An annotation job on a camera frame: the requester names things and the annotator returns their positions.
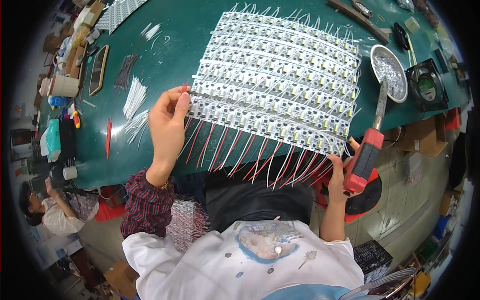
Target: stack of led modules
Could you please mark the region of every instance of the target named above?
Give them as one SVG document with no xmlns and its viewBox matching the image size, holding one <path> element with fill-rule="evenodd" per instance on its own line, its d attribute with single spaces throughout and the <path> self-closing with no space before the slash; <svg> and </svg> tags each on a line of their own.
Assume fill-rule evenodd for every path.
<svg viewBox="0 0 480 300">
<path fill-rule="evenodd" d="M 224 12 L 211 34 L 190 117 L 342 154 L 359 94 L 357 41 L 243 12 Z"/>
</svg>

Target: green workbench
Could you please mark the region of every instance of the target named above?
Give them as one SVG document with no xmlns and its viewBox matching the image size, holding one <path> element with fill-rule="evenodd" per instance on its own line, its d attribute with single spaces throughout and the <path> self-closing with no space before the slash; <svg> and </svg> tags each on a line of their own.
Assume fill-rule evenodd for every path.
<svg viewBox="0 0 480 300">
<path fill-rule="evenodd" d="M 394 0 L 364 0 L 363 3 L 373 10 L 372 22 L 379 28 L 392 28 L 394 22 L 403 25 L 403 22 L 412 15 L 410 12 L 398 7 Z M 263 11 L 268 6 L 272 6 L 271 12 L 275 10 L 276 6 L 281 6 L 278 17 L 287 17 L 295 9 L 302 8 L 302 13 L 309 12 L 312 14 L 313 20 L 316 19 L 317 15 L 320 16 L 320 28 L 324 28 L 327 22 L 330 24 L 334 22 L 334 27 L 341 26 L 341 33 L 344 33 L 346 28 L 353 31 L 354 38 L 360 41 L 360 54 L 363 56 L 361 65 L 362 75 L 359 79 L 361 93 L 357 99 L 358 108 L 363 109 L 354 118 L 350 126 L 350 134 L 354 137 L 363 136 L 365 130 L 372 125 L 379 91 L 379 85 L 370 66 L 370 48 L 375 44 L 381 43 L 353 20 L 340 12 L 335 12 L 325 1 L 281 0 L 277 2 L 259 1 L 256 4 L 257 10 L 260 11 Z M 131 75 L 135 75 L 140 79 L 143 78 L 143 84 L 148 87 L 146 102 L 137 111 L 137 113 L 140 113 L 151 108 L 163 91 L 182 85 L 182 83 L 188 80 L 190 83 L 193 82 L 191 76 L 196 74 L 199 60 L 202 58 L 210 39 L 210 31 L 215 28 L 222 12 L 230 10 L 234 5 L 235 1 L 226 0 L 186 1 L 182 4 L 168 0 L 148 0 L 130 15 L 111 36 L 107 32 L 100 36 L 97 45 L 100 47 L 103 45 L 110 46 L 103 87 L 93 96 L 88 96 L 88 93 L 84 91 L 82 99 L 95 104 L 96 108 L 80 103 L 83 111 L 81 116 L 82 127 L 75 131 L 75 165 L 78 169 L 78 178 L 75 180 L 75 183 L 79 188 L 125 183 L 131 174 L 151 164 L 153 147 L 148 130 L 145 131 L 141 139 L 139 150 L 137 150 L 137 146 L 140 135 L 137 136 L 131 145 L 128 145 L 127 140 L 129 136 L 123 132 L 122 127 L 126 119 L 123 116 L 122 108 L 128 92 L 113 89 L 113 82 L 123 58 L 133 53 L 139 54 L 139 59 L 135 63 Z M 237 11 L 241 10 L 243 5 L 239 4 L 239 7 Z M 379 20 L 377 17 L 378 13 L 384 17 L 385 22 Z M 436 43 L 431 45 L 427 36 L 427 32 L 432 32 L 433 28 L 417 9 L 415 9 L 413 15 L 420 24 L 420 30 L 415 34 L 410 34 L 417 62 L 433 58 L 437 68 L 439 68 L 440 64 L 433 53 L 433 50 L 439 46 Z M 161 23 L 160 30 L 163 31 L 153 48 L 153 40 L 147 42 L 143 36 L 140 36 L 140 32 L 150 22 L 152 26 Z M 171 37 L 171 40 L 166 44 L 164 44 L 164 36 Z M 397 55 L 403 67 L 407 69 L 408 55 L 396 45 L 393 35 L 390 36 L 390 43 L 386 46 Z M 88 91 L 89 87 L 92 64 L 93 61 L 87 64 L 86 91 Z M 453 72 L 443 74 L 442 79 L 450 99 L 449 108 L 465 104 L 468 100 L 467 92 L 464 87 L 457 84 L 455 74 Z M 389 101 L 382 130 L 416 122 L 440 112 L 420 113 L 415 106 L 413 98 L 410 96 L 403 104 Z M 50 109 L 45 98 L 41 107 L 41 131 L 45 128 L 46 116 L 49 113 L 52 117 L 58 115 L 58 111 Z M 109 159 L 106 158 L 105 152 L 108 118 L 113 120 Z M 186 132 L 186 138 L 192 134 L 197 121 L 192 121 Z M 173 170 L 174 175 L 208 169 L 217 141 L 223 131 L 221 126 L 215 128 L 206 150 L 203 168 L 199 166 L 197 169 L 198 155 L 210 132 L 210 126 L 211 124 L 209 123 L 204 123 L 202 126 L 192 150 L 192 155 L 196 156 L 186 165 L 185 161 L 190 150 L 190 145 L 187 146 L 187 150 L 179 158 Z M 228 148 L 231 145 L 234 136 L 234 130 L 228 131 L 224 143 L 227 146 L 223 148 Z M 236 163 L 247 138 L 247 134 L 241 136 L 225 166 L 231 166 Z M 257 159 L 261 142 L 261 138 L 254 140 L 251 150 L 242 162 Z M 270 141 L 262 158 L 271 155 L 275 145 L 276 142 Z M 227 150 L 220 153 L 218 159 L 224 157 Z M 288 146 L 282 145 L 277 154 L 283 155 L 287 151 Z"/>
</svg>

